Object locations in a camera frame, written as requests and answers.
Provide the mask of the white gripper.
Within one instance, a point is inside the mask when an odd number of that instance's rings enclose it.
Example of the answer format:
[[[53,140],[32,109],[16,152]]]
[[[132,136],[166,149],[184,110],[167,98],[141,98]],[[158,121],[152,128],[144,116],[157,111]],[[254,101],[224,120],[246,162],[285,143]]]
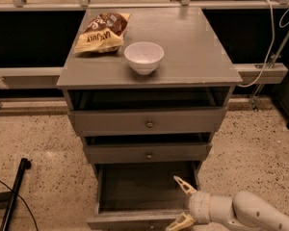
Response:
[[[166,231],[181,231],[184,228],[193,226],[196,222],[208,224],[210,219],[211,194],[208,192],[197,191],[192,185],[182,180],[179,176],[173,179],[180,186],[182,191],[190,196],[190,214],[181,213],[176,220],[166,227]]]

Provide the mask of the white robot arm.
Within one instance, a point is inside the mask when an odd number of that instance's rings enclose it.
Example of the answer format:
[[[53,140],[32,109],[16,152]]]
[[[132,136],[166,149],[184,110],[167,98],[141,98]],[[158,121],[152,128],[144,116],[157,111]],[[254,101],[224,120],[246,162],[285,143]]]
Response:
[[[178,176],[173,179],[189,197],[189,213],[181,213],[166,231],[215,222],[229,231],[289,231],[289,217],[252,192],[233,197],[197,191]]]

